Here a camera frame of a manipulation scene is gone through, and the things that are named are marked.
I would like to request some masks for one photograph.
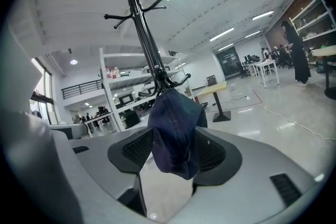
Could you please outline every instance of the black railing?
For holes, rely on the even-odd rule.
[[[63,99],[102,89],[101,80],[95,80],[62,89]]]

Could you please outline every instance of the black mesh grille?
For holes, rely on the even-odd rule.
[[[278,190],[286,206],[290,206],[301,197],[300,191],[286,174],[271,176],[270,179]]]
[[[153,132],[148,132],[125,145],[121,153],[124,157],[142,167],[153,147]]]
[[[75,154],[88,151],[88,150],[89,148],[87,146],[78,146],[78,147],[73,148],[73,151],[75,152]]]
[[[201,173],[216,168],[225,159],[224,148],[203,134],[195,136],[195,149]]]

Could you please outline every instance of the hat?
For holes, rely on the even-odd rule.
[[[199,164],[194,152],[195,127],[207,127],[202,105],[169,89],[155,99],[148,119],[154,127],[152,153],[159,170],[193,178]]]

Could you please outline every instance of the white shelf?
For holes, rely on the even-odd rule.
[[[104,54],[103,56],[107,67],[118,67],[119,70],[143,68],[148,65],[145,54]],[[164,65],[168,65],[177,58],[161,56],[161,59]]]
[[[319,17],[316,19],[312,20],[311,22],[305,24],[304,26],[300,27],[297,29],[297,31],[301,31],[302,29],[305,29],[307,27],[313,26],[314,24],[320,22],[321,20],[325,19],[329,15],[329,12],[326,11],[325,13],[321,14]]]
[[[320,37],[320,36],[324,36],[324,35],[326,35],[326,34],[329,34],[329,33],[335,32],[335,31],[336,31],[336,29],[331,29],[331,30],[328,30],[328,31],[326,31],[326,32],[317,34],[317,35],[315,35],[315,36],[308,37],[308,38],[304,38],[303,41],[307,41],[307,40],[310,40],[310,39],[313,39],[313,38],[317,38],[317,37]]]
[[[156,94],[154,96],[151,96],[151,97],[142,98],[142,99],[140,99],[137,102],[127,104],[127,105],[123,106],[122,108],[117,109],[117,112],[118,113],[123,112],[123,111],[125,111],[127,109],[131,109],[131,108],[133,108],[133,107],[135,107],[135,106],[137,106],[139,104],[146,103],[146,102],[151,101],[151,100],[153,100],[155,98],[156,98]]]
[[[306,16],[310,11],[312,11],[317,5],[321,3],[321,0],[313,0],[305,7],[297,16],[295,16],[292,20],[301,19]]]
[[[171,70],[167,71],[169,77],[177,74],[180,72],[179,70]],[[132,87],[139,84],[145,84],[150,81],[153,81],[153,77],[150,73],[147,74],[140,74],[138,76],[124,76],[117,79],[107,79],[108,83],[110,84],[111,90],[116,90],[120,88],[127,88]]]

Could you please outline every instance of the black coat rack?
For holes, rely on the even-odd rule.
[[[140,43],[145,54],[150,72],[154,79],[155,89],[153,93],[143,93],[139,92],[139,96],[150,97],[157,93],[157,96],[170,89],[182,85],[191,75],[188,73],[185,78],[177,83],[172,81],[168,75],[167,71],[164,68],[161,56],[155,44],[155,40],[151,33],[151,30],[146,21],[146,12],[149,12],[153,9],[166,9],[166,6],[157,7],[157,5],[163,0],[155,1],[150,7],[143,8],[140,0],[128,0],[130,6],[130,15],[128,16],[117,16],[105,14],[105,19],[118,19],[118,22],[114,28],[117,29],[124,21],[127,19],[132,19],[134,21]]]

